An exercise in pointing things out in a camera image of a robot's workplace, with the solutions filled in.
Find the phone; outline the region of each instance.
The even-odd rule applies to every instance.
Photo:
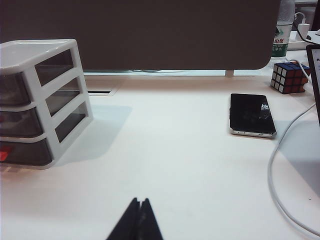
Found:
[[[277,133],[264,95],[232,93],[229,119],[232,134],[272,138]]]

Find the bottle label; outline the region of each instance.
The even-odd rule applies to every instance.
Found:
[[[271,57],[279,58],[286,56],[291,28],[292,24],[276,26]]]

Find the desk surface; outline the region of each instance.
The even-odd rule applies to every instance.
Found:
[[[279,134],[313,101],[283,95],[269,76],[124,76],[113,96],[91,96],[94,121],[47,170],[1,169],[1,238],[103,240],[134,197],[149,198],[166,240],[301,240],[269,194]],[[231,135],[231,93],[264,94],[274,140]],[[274,163],[289,211],[320,229],[320,127],[313,109]]]

